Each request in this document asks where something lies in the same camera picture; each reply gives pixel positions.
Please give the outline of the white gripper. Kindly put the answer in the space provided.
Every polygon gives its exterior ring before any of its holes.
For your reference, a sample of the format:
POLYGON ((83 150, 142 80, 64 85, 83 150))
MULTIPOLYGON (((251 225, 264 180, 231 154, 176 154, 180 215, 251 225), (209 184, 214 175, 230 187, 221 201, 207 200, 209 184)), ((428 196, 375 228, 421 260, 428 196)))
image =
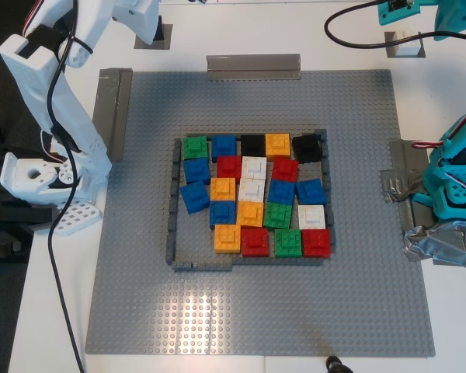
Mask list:
POLYGON ((112 17, 120 23, 136 24, 134 32, 146 44, 152 44, 158 28, 159 1, 117 0, 112 17))

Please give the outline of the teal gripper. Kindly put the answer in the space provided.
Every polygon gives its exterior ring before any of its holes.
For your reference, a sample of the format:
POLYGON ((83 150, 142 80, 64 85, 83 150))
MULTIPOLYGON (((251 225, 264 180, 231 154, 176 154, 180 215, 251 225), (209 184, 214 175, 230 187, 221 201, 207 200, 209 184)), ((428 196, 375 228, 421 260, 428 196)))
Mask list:
POLYGON ((466 30, 466 0, 438 1, 434 31, 435 41, 458 36, 466 30))

